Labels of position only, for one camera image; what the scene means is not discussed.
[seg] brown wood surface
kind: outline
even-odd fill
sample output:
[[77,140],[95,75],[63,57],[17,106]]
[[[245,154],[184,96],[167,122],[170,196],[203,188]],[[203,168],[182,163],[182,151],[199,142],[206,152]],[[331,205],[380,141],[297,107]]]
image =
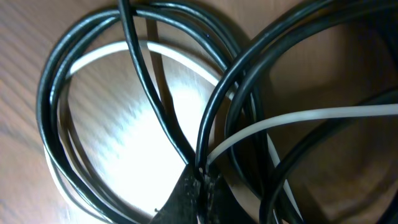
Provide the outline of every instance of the brown wood surface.
[[[201,4],[222,12],[253,38],[298,2]],[[58,38],[88,12],[110,4],[116,2],[0,0],[0,223],[94,222],[67,205],[51,180],[35,121],[35,94],[40,71]],[[146,38],[145,20],[135,22],[139,36]],[[162,23],[157,28],[160,41],[208,58],[188,35]],[[93,48],[121,39],[118,24]],[[159,58],[147,51],[144,56],[153,75],[152,64],[156,60],[159,67]],[[178,121],[194,146],[213,87],[177,62],[161,59],[165,78],[153,75],[153,80],[162,86],[161,92],[167,80]],[[353,105],[397,85],[396,75],[375,33],[358,24],[328,29],[290,49],[263,79],[266,116]],[[152,112],[128,52],[102,58],[78,72],[69,102],[80,140],[100,176],[123,199],[154,215],[171,193],[183,163]],[[280,156],[319,123],[272,128]],[[375,223],[398,188],[397,124],[391,117],[360,119],[299,165],[289,181],[308,223]],[[226,173],[238,200],[258,219],[259,201],[231,171]]]

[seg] wooden surface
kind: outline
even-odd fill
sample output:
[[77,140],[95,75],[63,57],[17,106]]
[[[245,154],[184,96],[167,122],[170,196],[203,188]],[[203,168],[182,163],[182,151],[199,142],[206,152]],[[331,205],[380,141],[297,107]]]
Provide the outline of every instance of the wooden surface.
[[[223,12],[253,38],[299,1],[202,3]],[[35,94],[40,71],[58,38],[88,12],[110,4],[116,3],[0,0],[0,223],[93,222],[68,206],[51,180],[35,122]],[[135,21],[139,36],[147,37],[145,20]],[[208,58],[186,34],[157,26],[161,41]],[[93,48],[121,39],[118,24]],[[144,56],[153,75],[154,58],[146,51]],[[213,87],[169,58],[162,57],[162,62],[178,121],[194,146]],[[164,78],[153,80],[164,92]],[[353,105],[398,84],[383,44],[358,24],[338,26],[299,43],[262,82],[267,117]],[[80,140],[100,176],[123,199],[154,215],[171,193],[183,163],[152,112],[129,54],[111,55],[80,71],[72,80],[69,102]],[[271,129],[280,156],[319,123]],[[289,181],[308,223],[374,223],[379,218],[398,188],[397,124],[397,118],[361,119],[301,163]],[[211,141],[219,139],[212,136]],[[257,219],[258,200],[233,175],[227,176],[238,200]]]

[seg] black cable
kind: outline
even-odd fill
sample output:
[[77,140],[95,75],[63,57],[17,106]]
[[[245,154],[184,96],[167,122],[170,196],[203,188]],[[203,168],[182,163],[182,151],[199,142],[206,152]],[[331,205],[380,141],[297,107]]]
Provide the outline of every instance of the black cable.
[[[330,6],[331,3],[337,3],[335,5],[337,7],[335,8],[335,12],[331,12],[326,16],[321,16],[301,25],[275,41],[277,37],[296,23],[320,9]],[[201,183],[199,196],[204,199],[199,201],[205,202],[198,203],[198,206],[201,206],[198,210],[204,211],[199,215],[206,215],[206,211],[211,208],[206,201],[209,193],[207,192],[208,189],[203,187],[204,184],[209,184],[205,182],[207,175],[205,165],[210,129],[218,108],[226,92],[232,85],[235,83],[238,90],[228,112],[225,126],[226,137],[235,132],[242,107],[250,123],[264,119],[264,112],[261,105],[262,100],[259,96],[258,89],[255,87],[255,82],[261,73],[268,70],[286,50],[302,39],[336,24],[352,21],[363,16],[368,16],[368,18],[372,20],[373,16],[369,15],[377,12],[387,14],[386,17],[383,17],[384,20],[380,19],[380,21],[382,21],[381,23],[375,23],[374,26],[384,39],[397,65],[397,35],[396,32],[388,31],[391,28],[397,27],[396,18],[394,16],[389,16],[389,14],[396,9],[397,5],[398,2],[390,0],[353,0],[348,3],[343,0],[313,0],[303,2],[266,27],[251,41],[248,48],[241,51],[241,47],[234,38],[234,35],[231,34],[225,24],[219,21],[215,16],[192,3],[181,1],[147,2],[145,6],[134,5],[131,7],[128,1],[119,0],[119,10],[107,9],[86,16],[68,30],[52,50],[42,72],[42,78],[40,79],[37,91],[36,112],[40,135],[55,165],[71,183],[72,187],[76,189],[78,194],[87,200],[88,204],[92,205],[96,211],[116,223],[143,222],[133,211],[120,211],[115,210],[115,208],[109,208],[105,201],[100,199],[83,181],[81,181],[68,162],[58,136],[57,128],[58,99],[61,89],[65,84],[65,77],[70,66],[82,55],[86,48],[102,33],[102,31],[121,19],[137,75],[165,134],[186,164],[193,164],[195,161],[196,178]],[[207,33],[203,32],[194,23],[186,20],[186,18],[173,14],[174,11],[182,12],[188,15],[193,21],[200,22],[207,26],[223,46],[217,46]],[[146,19],[164,22],[186,32],[205,49],[220,69],[224,71],[223,78],[211,94],[209,103],[206,106],[198,133],[196,155],[183,135],[180,127],[175,127],[171,124],[170,118],[165,113],[162,103],[157,96],[142,58],[137,34],[132,22],[132,16],[140,16]],[[250,65],[250,62],[256,59],[257,55],[267,46],[268,48],[266,48],[266,51],[256,60],[255,64]],[[222,47],[227,49],[233,58],[233,62],[221,51]],[[375,103],[380,103],[383,100],[390,102],[393,101],[393,98],[396,100],[396,92],[396,90],[392,90],[378,96],[378,98],[376,97],[377,100]],[[280,163],[274,170],[271,178],[268,178],[265,169],[268,164],[266,132],[263,131],[255,135],[253,142],[261,176],[260,181],[253,178],[253,174],[239,160],[236,152],[231,149],[231,162],[240,178],[243,179],[259,198],[265,193],[261,203],[260,216],[262,223],[269,222],[272,209],[275,209],[275,214],[278,215],[278,219],[284,217],[291,223],[303,223],[290,201],[287,200],[285,193],[279,193],[282,184],[289,172],[300,162],[306,153],[313,149],[314,145],[320,143],[328,136],[331,136],[335,131],[339,130],[339,127],[347,125],[351,120],[353,119],[333,119],[312,131]],[[390,207],[381,217],[379,223],[392,223],[397,217],[397,198],[398,196],[394,198]],[[274,208],[273,204],[275,201],[277,201],[277,206]]]

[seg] coiled black cable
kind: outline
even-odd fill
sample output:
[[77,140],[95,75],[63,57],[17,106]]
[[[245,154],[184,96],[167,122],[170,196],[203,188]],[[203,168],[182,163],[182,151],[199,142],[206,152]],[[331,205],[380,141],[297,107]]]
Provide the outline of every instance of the coiled black cable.
[[[275,41],[276,38],[292,28],[296,23],[320,9],[331,6],[331,4],[335,7],[333,7],[332,12],[329,14],[294,28]],[[36,112],[40,135],[46,150],[49,152],[50,157],[62,174],[80,195],[85,196],[100,214],[116,223],[145,222],[144,220],[140,220],[139,216],[132,210],[126,213],[125,211],[120,212],[109,208],[94,192],[92,192],[80,180],[77,174],[74,173],[58,136],[57,106],[61,89],[65,84],[65,77],[72,63],[82,55],[91,42],[100,35],[102,31],[121,19],[137,75],[165,134],[186,164],[195,163],[196,178],[199,182],[204,184],[206,175],[208,175],[206,157],[211,125],[225,94],[234,83],[237,83],[238,89],[233,98],[226,120],[226,137],[235,132],[236,123],[242,108],[244,109],[245,115],[251,119],[250,122],[254,123],[264,119],[261,99],[258,91],[254,89],[255,82],[262,72],[270,68],[277,58],[291,46],[321,30],[339,23],[349,22],[365,16],[369,20],[372,20],[372,15],[380,12],[386,13],[387,15],[392,14],[396,10],[396,7],[398,7],[398,2],[391,0],[358,0],[350,2],[339,0],[307,1],[285,13],[278,20],[266,27],[251,41],[249,47],[241,50],[236,39],[222,22],[194,4],[179,1],[164,1],[131,6],[128,1],[119,0],[119,10],[107,9],[86,16],[68,30],[52,50],[44,67],[37,92]],[[185,13],[194,21],[206,25],[207,28],[214,32],[215,37],[220,40],[223,46],[217,46],[215,41],[209,38],[205,32],[201,31],[198,26],[173,14],[173,11]],[[220,69],[224,71],[223,78],[216,86],[206,106],[198,133],[196,155],[183,135],[180,127],[177,126],[176,128],[171,125],[170,118],[167,116],[157,96],[142,58],[134,24],[132,23],[132,16],[140,16],[146,19],[164,22],[186,32],[209,53]],[[395,33],[391,34],[387,31],[391,27],[397,26],[395,21],[390,22],[394,20],[394,16],[387,16],[386,18],[385,21],[388,22],[388,26],[383,26],[378,23],[375,23],[374,26],[377,27],[386,45],[389,47],[395,63],[397,63],[397,36]],[[229,60],[229,57],[220,50],[222,47],[227,49],[230,56],[233,58],[232,62]],[[266,51],[256,60],[254,65],[249,67],[249,70],[245,71],[245,69],[248,68],[248,63],[256,59],[264,48],[266,48]],[[391,103],[397,99],[396,90],[382,94],[376,97],[376,99],[376,101],[371,100],[368,101],[368,103]],[[327,121],[312,131],[289,153],[286,159],[277,166],[270,178],[264,173],[265,169],[260,169],[261,190],[259,187],[256,187],[255,180],[248,177],[249,171],[239,162],[236,154],[234,152],[231,153],[231,160],[239,176],[259,198],[262,198],[260,209],[261,223],[271,222],[274,202],[279,198],[282,184],[289,172],[291,172],[301,158],[305,156],[316,143],[333,133],[333,130],[337,130],[337,128],[342,125],[347,125],[350,120],[351,119],[336,119]],[[266,167],[263,163],[267,161],[267,144],[264,136],[264,133],[262,133],[255,138],[257,162],[262,167]],[[205,197],[206,189],[201,188],[201,191],[200,197]],[[379,223],[391,223],[392,220],[396,218],[397,197],[398,196],[395,197]],[[283,197],[281,197],[280,200],[281,203],[279,204],[282,205],[282,207],[277,206],[276,213],[288,214],[287,217],[284,218],[290,223],[303,223],[296,211],[292,209],[290,202],[287,202],[288,206],[283,206],[286,205],[286,203],[282,203]]]

